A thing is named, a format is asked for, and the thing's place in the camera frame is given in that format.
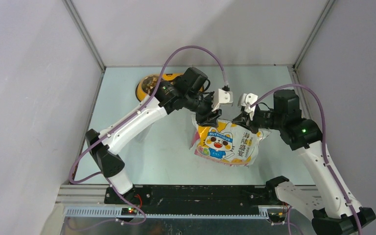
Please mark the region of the pet food bag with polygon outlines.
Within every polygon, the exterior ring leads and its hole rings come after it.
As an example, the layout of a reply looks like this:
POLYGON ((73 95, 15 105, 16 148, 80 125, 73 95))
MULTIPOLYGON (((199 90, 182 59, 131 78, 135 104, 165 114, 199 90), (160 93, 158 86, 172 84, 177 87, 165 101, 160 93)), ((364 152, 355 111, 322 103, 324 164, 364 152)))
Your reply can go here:
POLYGON ((256 134, 229 120, 220 119, 216 127, 200 126, 195 114, 191 115, 195 132, 191 140, 191 150, 196 156, 229 165, 252 165, 259 153, 260 143, 271 131, 260 129, 256 134))

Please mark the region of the clear plastic scoop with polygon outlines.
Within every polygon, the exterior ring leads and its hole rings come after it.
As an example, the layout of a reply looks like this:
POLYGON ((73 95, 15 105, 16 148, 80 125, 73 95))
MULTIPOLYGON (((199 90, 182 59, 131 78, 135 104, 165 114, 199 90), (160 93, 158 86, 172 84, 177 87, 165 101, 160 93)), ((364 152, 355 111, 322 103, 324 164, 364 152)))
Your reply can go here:
POLYGON ((144 142, 148 133, 149 133, 149 131, 150 131, 150 129, 151 129, 151 127, 152 127, 152 124, 146 126, 140 133, 138 133, 135 136, 136 141, 140 142, 140 143, 144 142))

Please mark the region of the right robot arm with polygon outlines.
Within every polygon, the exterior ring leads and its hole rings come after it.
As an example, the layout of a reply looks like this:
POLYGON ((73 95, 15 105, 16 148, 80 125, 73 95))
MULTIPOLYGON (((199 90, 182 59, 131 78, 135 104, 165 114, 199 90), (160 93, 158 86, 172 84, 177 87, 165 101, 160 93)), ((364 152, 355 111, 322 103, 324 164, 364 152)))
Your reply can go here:
POLYGON ((257 95, 243 94, 238 103, 241 113, 234 123, 253 133, 261 129, 279 131, 283 142, 299 155, 320 195, 316 199, 286 177, 278 176, 266 182, 267 202, 287 203, 311 222, 318 235, 360 233, 373 222, 375 212, 362 206, 344 183, 327 149, 324 131, 302 116, 295 91, 275 91, 274 106, 268 110, 261 110, 257 101, 257 95))

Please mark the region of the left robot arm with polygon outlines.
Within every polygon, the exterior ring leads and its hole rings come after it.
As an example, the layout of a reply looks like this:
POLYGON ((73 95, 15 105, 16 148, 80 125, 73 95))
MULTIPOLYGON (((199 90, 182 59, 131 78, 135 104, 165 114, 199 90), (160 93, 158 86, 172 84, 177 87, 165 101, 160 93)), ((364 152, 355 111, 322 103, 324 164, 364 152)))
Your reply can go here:
POLYGON ((116 189, 116 197, 122 203, 129 204, 135 198, 134 185, 125 170, 124 160, 119 156, 131 139, 154 122, 183 108, 195 113, 199 125, 217 126, 222 113, 220 106, 231 100, 231 93, 225 89, 207 92, 204 87, 207 82, 208 77, 195 67, 188 68, 173 80, 158 78, 156 92, 148 93, 135 110, 100 132, 87 131, 85 140, 90 155, 101 174, 116 189))

